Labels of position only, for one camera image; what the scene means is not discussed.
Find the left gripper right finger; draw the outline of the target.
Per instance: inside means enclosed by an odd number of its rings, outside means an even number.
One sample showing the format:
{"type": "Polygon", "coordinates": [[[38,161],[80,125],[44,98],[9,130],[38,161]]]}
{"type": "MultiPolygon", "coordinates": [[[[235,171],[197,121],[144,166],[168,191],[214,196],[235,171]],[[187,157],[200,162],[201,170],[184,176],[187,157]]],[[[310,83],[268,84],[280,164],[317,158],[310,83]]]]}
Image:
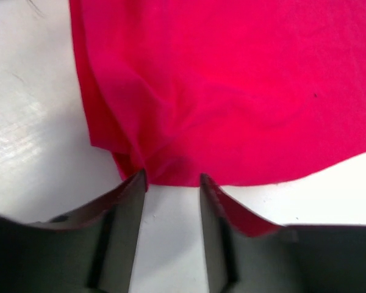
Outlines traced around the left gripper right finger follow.
{"type": "Polygon", "coordinates": [[[277,225],[206,174],[200,207],[210,292],[366,292],[366,226],[277,225]]]}

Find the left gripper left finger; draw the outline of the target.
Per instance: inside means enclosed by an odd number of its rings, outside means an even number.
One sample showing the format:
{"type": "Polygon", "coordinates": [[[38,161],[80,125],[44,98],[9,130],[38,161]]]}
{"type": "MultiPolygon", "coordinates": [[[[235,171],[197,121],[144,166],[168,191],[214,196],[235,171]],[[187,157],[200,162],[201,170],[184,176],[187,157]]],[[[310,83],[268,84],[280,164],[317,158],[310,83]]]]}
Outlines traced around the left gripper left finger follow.
{"type": "Polygon", "coordinates": [[[140,171],[47,222],[0,215],[0,292],[127,292],[145,193],[140,171]]]}

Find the red t shirt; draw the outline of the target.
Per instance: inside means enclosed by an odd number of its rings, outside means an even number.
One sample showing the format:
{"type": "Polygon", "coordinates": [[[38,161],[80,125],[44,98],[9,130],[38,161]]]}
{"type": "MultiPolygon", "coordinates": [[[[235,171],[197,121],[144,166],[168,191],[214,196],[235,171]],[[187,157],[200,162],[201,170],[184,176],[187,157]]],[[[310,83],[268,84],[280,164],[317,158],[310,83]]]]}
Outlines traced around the red t shirt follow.
{"type": "Polygon", "coordinates": [[[252,186],[366,152],[366,1],[70,1],[91,144],[151,184],[252,186]]]}

